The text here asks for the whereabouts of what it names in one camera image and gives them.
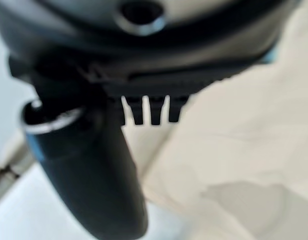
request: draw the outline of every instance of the shaver head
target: shaver head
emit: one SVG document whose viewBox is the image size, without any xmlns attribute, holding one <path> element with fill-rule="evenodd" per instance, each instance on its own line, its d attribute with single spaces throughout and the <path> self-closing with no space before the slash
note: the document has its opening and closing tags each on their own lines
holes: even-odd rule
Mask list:
<svg viewBox="0 0 308 240">
<path fill-rule="evenodd" d="M 294 7 L 295 0 L 0 0 L 0 33 L 12 75 L 44 102 L 75 108 L 99 84 L 116 100 L 169 95 L 182 105 L 257 63 Z"/>
<path fill-rule="evenodd" d="M 72 18 L 100 29 L 148 36 L 188 25 L 238 0 L 42 0 Z"/>
</svg>

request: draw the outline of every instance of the silver trim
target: silver trim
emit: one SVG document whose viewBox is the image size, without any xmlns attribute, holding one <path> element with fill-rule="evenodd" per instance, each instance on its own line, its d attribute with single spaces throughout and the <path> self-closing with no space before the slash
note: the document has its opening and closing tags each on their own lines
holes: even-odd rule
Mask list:
<svg viewBox="0 0 308 240">
<path fill-rule="evenodd" d="M 39 135 L 63 129 L 76 122 L 84 113 L 83 108 L 76 108 L 59 115 L 55 120 L 36 125 L 29 125 L 22 119 L 22 127 L 26 133 Z"/>
<path fill-rule="evenodd" d="M 158 17 L 155 21 L 149 24 L 136 25 L 128 21 L 120 13 L 114 15 L 114 19 L 117 25 L 125 32 L 136 35 L 136 36 L 149 36 L 154 33 L 161 31 L 166 26 L 166 19 L 162 15 Z"/>
</svg>

